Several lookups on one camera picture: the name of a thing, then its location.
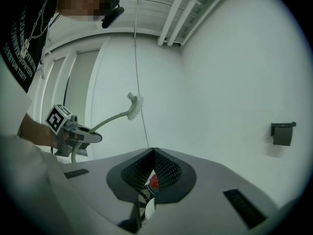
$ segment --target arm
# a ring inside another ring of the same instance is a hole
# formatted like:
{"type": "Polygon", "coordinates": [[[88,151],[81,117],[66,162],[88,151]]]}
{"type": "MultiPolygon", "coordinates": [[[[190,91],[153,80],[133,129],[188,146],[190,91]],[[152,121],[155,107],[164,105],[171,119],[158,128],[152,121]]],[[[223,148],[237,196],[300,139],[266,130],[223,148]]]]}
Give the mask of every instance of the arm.
{"type": "Polygon", "coordinates": [[[21,137],[36,145],[58,148],[56,136],[49,127],[35,122],[26,114],[20,127],[21,137]]]}

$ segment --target red object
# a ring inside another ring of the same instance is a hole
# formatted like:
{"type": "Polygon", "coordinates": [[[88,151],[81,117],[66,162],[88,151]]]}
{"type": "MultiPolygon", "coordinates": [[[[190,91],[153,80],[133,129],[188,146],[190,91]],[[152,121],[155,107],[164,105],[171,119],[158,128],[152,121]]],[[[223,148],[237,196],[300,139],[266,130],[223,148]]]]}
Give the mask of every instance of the red object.
{"type": "Polygon", "coordinates": [[[156,175],[152,176],[149,185],[150,187],[158,188],[158,179],[156,175]]]}

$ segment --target necklace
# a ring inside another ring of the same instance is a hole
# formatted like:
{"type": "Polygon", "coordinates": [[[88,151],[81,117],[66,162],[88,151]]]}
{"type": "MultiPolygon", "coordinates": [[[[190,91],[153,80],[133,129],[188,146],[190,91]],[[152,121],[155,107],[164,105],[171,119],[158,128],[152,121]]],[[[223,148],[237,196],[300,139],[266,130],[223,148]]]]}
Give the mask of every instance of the necklace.
{"type": "Polygon", "coordinates": [[[30,45],[30,43],[29,43],[30,40],[41,37],[41,36],[44,34],[45,30],[46,30],[46,29],[48,28],[48,26],[49,26],[49,24],[47,24],[47,26],[46,26],[46,27],[44,28],[44,30],[43,30],[43,26],[44,26],[44,13],[45,13],[45,6],[46,6],[47,2],[48,2],[48,0],[45,0],[45,1],[44,1],[44,4],[43,4],[41,10],[39,11],[38,17],[37,17],[37,19],[36,19],[36,21],[35,21],[35,23],[34,23],[34,25],[33,25],[33,29],[32,29],[32,31],[31,31],[30,37],[25,39],[25,42],[24,42],[24,44],[23,44],[23,46],[22,46],[22,48],[21,48],[21,56],[22,56],[22,58],[25,58],[25,56],[26,56],[26,53],[27,53],[28,48],[29,48],[29,45],[30,45]],[[35,31],[36,26],[37,26],[37,22],[38,22],[38,20],[39,20],[40,17],[41,17],[40,34],[37,35],[37,36],[33,36],[34,31],[35,31]]]}

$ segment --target white pipe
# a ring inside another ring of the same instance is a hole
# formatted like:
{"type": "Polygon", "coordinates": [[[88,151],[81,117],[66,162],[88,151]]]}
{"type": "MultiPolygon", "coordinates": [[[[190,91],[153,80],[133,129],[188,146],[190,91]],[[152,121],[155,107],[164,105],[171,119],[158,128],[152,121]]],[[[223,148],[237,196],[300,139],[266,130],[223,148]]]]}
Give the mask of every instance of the white pipe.
{"type": "Polygon", "coordinates": [[[170,26],[171,26],[171,24],[173,22],[174,16],[176,15],[176,12],[177,12],[179,6],[181,4],[181,1],[182,0],[174,0],[174,2],[173,2],[173,5],[171,7],[171,10],[170,10],[170,12],[169,12],[169,14],[167,16],[165,25],[163,27],[162,33],[161,33],[160,37],[158,38],[157,44],[159,46],[162,46],[163,43],[164,43],[164,40],[165,40],[166,35],[168,33],[168,30],[170,29],[170,26]]]}
{"type": "Polygon", "coordinates": [[[178,21],[174,31],[173,31],[173,34],[172,34],[170,40],[167,43],[168,46],[172,46],[173,45],[173,42],[174,42],[175,38],[177,37],[180,29],[182,28],[182,26],[183,26],[184,22],[186,21],[187,17],[189,16],[192,8],[195,6],[196,1],[198,1],[198,0],[189,0],[189,2],[187,4],[184,12],[182,13],[182,15],[181,15],[181,17],[180,17],[180,19],[179,19],[179,21],[178,21]]]}
{"type": "Polygon", "coordinates": [[[204,14],[199,18],[197,23],[192,27],[192,29],[187,34],[184,41],[181,43],[181,45],[184,45],[188,39],[191,37],[191,35],[195,32],[195,30],[199,27],[199,25],[202,23],[202,21],[206,18],[206,16],[213,10],[213,8],[219,3],[220,0],[214,0],[214,2],[209,6],[209,8],[204,12],[204,14]]]}

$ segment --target toilet paper holder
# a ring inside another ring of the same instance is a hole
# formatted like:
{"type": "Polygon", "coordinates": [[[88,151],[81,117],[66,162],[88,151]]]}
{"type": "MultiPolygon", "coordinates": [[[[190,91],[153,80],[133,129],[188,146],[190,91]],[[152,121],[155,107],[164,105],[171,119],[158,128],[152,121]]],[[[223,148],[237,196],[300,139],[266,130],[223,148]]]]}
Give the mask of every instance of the toilet paper holder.
{"type": "Polygon", "coordinates": [[[290,146],[292,138],[292,128],[296,122],[292,123],[272,123],[270,136],[273,137],[273,144],[290,146]]]}

